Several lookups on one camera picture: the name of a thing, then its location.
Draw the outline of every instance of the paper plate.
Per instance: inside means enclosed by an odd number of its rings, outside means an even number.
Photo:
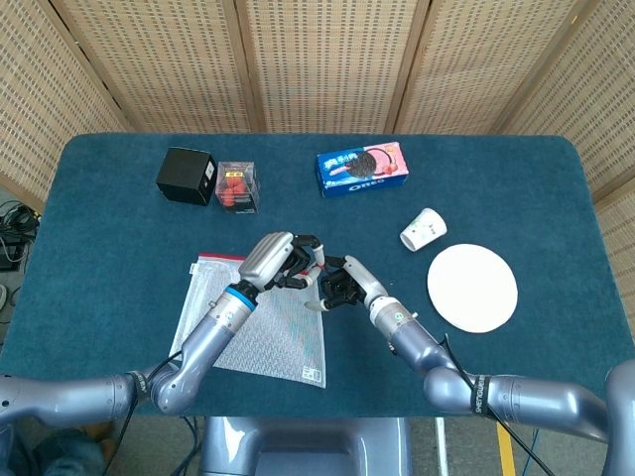
[[[428,271],[428,293],[437,312],[466,332],[489,332],[514,313],[518,288],[505,260],[478,245],[440,252]]]

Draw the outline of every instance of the person's leg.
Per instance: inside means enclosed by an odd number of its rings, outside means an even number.
[[[99,444],[79,429],[63,429],[34,450],[44,476],[100,476],[105,467]]]

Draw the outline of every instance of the blue table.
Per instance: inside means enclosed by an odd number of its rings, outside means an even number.
[[[323,198],[318,153],[400,141],[402,187]],[[254,161],[261,212],[167,201],[154,184],[171,146]],[[448,233],[413,254],[399,232],[428,206]],[[63,151],[0,366],[76,379],[147,368],[166,357],[199,252],[245,256],[266,233],[313,233],[356,256],[467,370],[575,381],[602,395],[606,371],[633,357],[579,158],[559,137],[372,135],[78,136]],[[475,243],[514,270],[519,302],[501,328],[472,335],[434,311],[428,267]],[[199,415],[430,416],[422,385],[387,350],[365,309],[325,314],[327,388],[213,369]]]

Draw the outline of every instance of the wooden panel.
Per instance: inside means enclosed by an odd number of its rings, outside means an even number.
[[[21,0],[0,9],[0,183],[38,211],[71,137],[129,127],[51,13]]]
[[[221,0],[55,0],[142,130],[248,132],[249,79]]]
[[[635,336],[635,191],[597,215],[613,276]]]
[[[435,0],[397,132],[488,132],[574,4]]]
[[[417,3],[248,1],[267,130],[383,132]]]
[[[506,132],[569,138],[600,200],[635,176],[634,77],[635,3],[598,2]]]

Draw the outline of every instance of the white label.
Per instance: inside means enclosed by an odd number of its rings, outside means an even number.
[[[214,164],[212,162],[207,163],[207,169],[205,169],[205,175],[207,179],[211,180],[211,175],[214,173]]]
[[[319,383],[321,382],[321,371],[319,371],[318,369],[312,369],[310,367],[303,367],[302,378]]]

